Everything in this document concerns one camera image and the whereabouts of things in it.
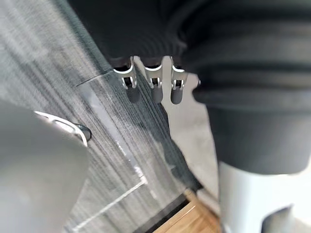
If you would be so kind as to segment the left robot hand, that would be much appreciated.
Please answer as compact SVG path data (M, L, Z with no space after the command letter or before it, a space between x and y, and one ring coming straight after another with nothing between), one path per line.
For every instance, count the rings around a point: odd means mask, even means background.
M199 85L218 162L224 233L289 233L289 176L311 156L311 3L308 0L71 0L69 5L139 99L133 57L153 99L172 61L171 101L188 73Z

